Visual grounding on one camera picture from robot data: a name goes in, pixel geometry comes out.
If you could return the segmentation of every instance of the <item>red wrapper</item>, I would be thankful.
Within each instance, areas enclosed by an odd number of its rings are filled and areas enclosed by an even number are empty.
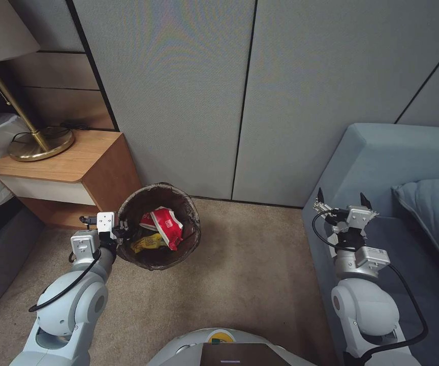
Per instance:
[[[155,223],[153,222],[152,216],[149,212],[145,213],[140,220],[139,225],[148,230],[158,231]]]
[[[174,211],[159,207],[150,213],[155,227],[171,250],[177,250],[182,241],[182,224],[175,218]]]

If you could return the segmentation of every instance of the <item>beige carpet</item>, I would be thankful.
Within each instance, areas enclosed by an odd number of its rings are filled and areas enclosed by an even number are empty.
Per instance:
[[[118,258],[91,365],[145,365],[173,337],[203,327],[263,336],[319,365],[336,358],[301,211],[195,200],[202,240],[181,264],[149,272]],[[21,351],[27,309],[69,268],[73,230],[46,229],[0,299],[0,365]]]

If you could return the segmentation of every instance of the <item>wooden nightstand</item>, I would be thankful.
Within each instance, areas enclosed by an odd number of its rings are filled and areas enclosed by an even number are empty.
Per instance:
[[[142,187],[123,133],[74,131],[66,151],[35,162],[0,159],[0,180],[43,222],[83,228],[79,216],[117,211]]]

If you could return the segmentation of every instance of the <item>brass lamp base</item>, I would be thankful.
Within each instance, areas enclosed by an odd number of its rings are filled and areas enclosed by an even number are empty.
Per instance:
[[[64,127],[46,127],[40,130],[45,137],[48,149],[43,150],[32,133],[17,136],[8,146],[8,155],[18,161],[36,161],[57,155],[73,144],[75,137]]]

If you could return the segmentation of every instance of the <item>blue sofa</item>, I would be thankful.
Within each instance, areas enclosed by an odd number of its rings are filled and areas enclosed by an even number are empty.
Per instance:
[[[439,178],[439,128],[354,124],[345,132],[306,203],[302,213],[304,225],[340,363],[346,343],[331,304],[331,289],[338,279],[329,248],[311,228],[318,187],[322,187],[325,202],[332,207],[359,204],[363,192],[373,209],[380,213],[366,228],[367,245],[388,251],[428,322],[428,337],[410,347],[413,356],[423,366],[439,365],[439,252],[416,221],[398,207],[391,193],[392,186],[436,178]],[[396,301],[405,337],[419,333],[421,325],[412,303],[392,271],[381,271],[379,285]]]

